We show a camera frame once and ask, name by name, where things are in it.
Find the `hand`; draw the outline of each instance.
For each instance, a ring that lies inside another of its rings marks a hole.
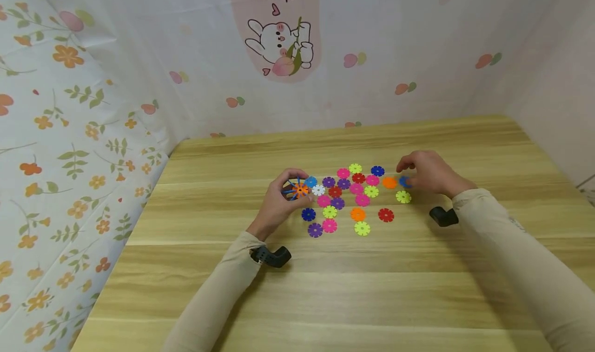
[[[299,169],[285,169],[277,179],[269,184],[267,193],[264,195],[264,200],[262,201],[262,206],[254,222],[246,230],[248,233],[264,241],[277,230],[278,226],[289,218],[292,212],[298,210],[298,208],[308,207],[312,203],[314,196],[311,194],[293,201],[288,201],[285,195],[281,193],[284,190],[283,185],[287,180],[295,179],[296,177],[305,180],[308,174]]]
[[[444,194],[449,198],[477,188],[473,182],[454,172],[434,151],[416,150],[404,156],[397,165],[397,172],[406,169],[417,169],[416,175],[408,179],[409,185],[423,191]]]

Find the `black wrist strap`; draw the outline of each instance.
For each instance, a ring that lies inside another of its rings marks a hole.
[[[274,253],[271,253],[266,246],[260,246],[257,249],[252,250],[250,257],[255,262],[262,262],[271,267],[281,268],[286,262],[289,262],[291,253],[285,246],[279,247]]]

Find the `white wall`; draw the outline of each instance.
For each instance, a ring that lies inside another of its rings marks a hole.
[[[577,187],[595,190],[595,0],[555,0],[471,108],[508,114]]]

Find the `orange flower print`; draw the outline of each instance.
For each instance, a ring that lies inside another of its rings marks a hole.
[[[4,294],[0,297],[0,313],[7,312],[10,309],[11,304],[8,302],[10,297],[8,294]]]
[[[15,6],[19,7],[23,12],[29,12],[29,6],[24,2],[16,2]]]
[[[36,308],[43,309],[45,307],[45,302],[50,298],[50,294],[46,292],[46,290],[41,290],[36,296],[30,298],[27,303],[29,305],[29,309],[27,312],[32,312]]]
[[[27,249],[32,249],[35,246],[35,241],[37,241],[37,239],[37,236],[24,235],[21,237],[21,242],[19,242],[19,249],[24,249],[25,247],[27,247]]]
[[[149,172],[150,172],[150,166],[149,166],[149,164],[148,164],[148,163],[145,163],[145,164],[143,165],[143,167],[141,167],[141,169],[142,169],[142,171],[144,171],[144,172],[145,172],[145,175],[149,175]]]
[[[36,278],[39,278],[39,277],[43,276],[43,270],[41,270],[41,268],[40,268],[40,267],[37,267],[37,268],[35,268],[35,269],[30,269],[30,270],[27,272],[27,276],[28,276],[30,279],[34,280],[34,279],[36,279]]]
[[[95,271],[99,273],[100,271],[108,270],[110,266],[111,263],[108,263],[108,257],[103,257],[99,261],[99,265],[95,267]]]
[[[25,197],[31,197],[34,194],[38,194],[39,187],[37,183],[33,183],[25,188]]]
[[[93,282],[90,279],[87,279],[87,282],[83,284],[83,293],[86,293],[91,288],[91,285],[93,285]]]
[[[9,277],[12,274],[12,262],[6,261],[0,263],[0,284],[4,280],[4,278]]]
[[[56,285],[60,286],[62,289],[66,289],[68,287],[68,285],[70,284],[70,282],[74,281],[74,276],[73,274],[71,274],[69,271],[67,271],[66,273],[64,273],[64,276],[62,276],[62,278],[59,278],[58,281],[56,282]]]
[[[47,343],[46,345],[43,346],[43,350],[45,352],[51,351],[52,349],[54,349],[54,347],[56,347],[56,339],[52,339],[49,343]]]
[[[77,329],[74,331],[73,336],[70,340],[70,343],[68,343],[68,348],[72,349],[74,347],[74,342],[77,340],[77,338],[79,337],[79,334],[81,333],[82,329]]]
[[[19,168],[27,176],[31,176],[33,174],[39,174],[42,171],[42,169],[36,163],[21,163]]]
[[[40,130],[54,127],[54,124],[50,122],[50,119],[47,116],[36,117],[34,122],[38,124]]]
[[[28,328],[24,333],[25,343],[31,343],[36,337],[42,336],[43,332],[43,322],[38,322],[34,327]]]
[[[136,121],[132,118],[129,118],[129,120],[124,125],[132,130],[134,126],[136,126]]]
[[[85,63],[83,58],[79,56],[79,52],[75,47],[57,45],[54,48],[56,49],[56,53],[52,55],[54,60],[59,63],[64,63],[64,66],[68,69],[74,68],[77,64],[83,65]]]
[[[22,46],[31,47],[31,37],[28,35],[23,36],[14,36],[16,42],[18,42]]]
[[[6,116],[8,114],[8,108],[6,108],[6,106],[11,106],[13,104],[14,100],[11,97],[7,94],[0,94],[0,117]]]
[[[86,203],[77,201],[73,203],[73,207],[68,208],[68,215],[74,216],[75,219],[80,219],[83,217],[83,214],[85,214],[85,211],[87,211],[88,208],[89,206],[87,206]]]
[[[99,140],[99,138],[97,137],[97,135],[99,135],[99,131],[97,128],[94,128],[91,125],[87,125],[85,130],[85,135],[90,137],[91,139],[97,141]]]
[[[105,176],[97,176],[91,177],[91,181],[89,182],[89,186],[94,190],[98,190],[100,187],[105,185]]]
[[[95,226],[95,229],[97,229],[97,231],[99,232],[100,235],[104,234],[105,232],[109,231],[109,220],[101,220],[101,222],[99,222],[99,224],[97,224],[97,226]]]

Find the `beige sleeve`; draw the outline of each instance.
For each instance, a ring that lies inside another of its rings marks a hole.
[[[263,245],[248,232],[239,235],[182,312],[162,352],[211,351],[231,309],[261,267],[249,251]]]
[[[554,351],[595,351],[595,294],[525,232],[486,190],[462,192],[453,206],[465,233],[508,279]]]

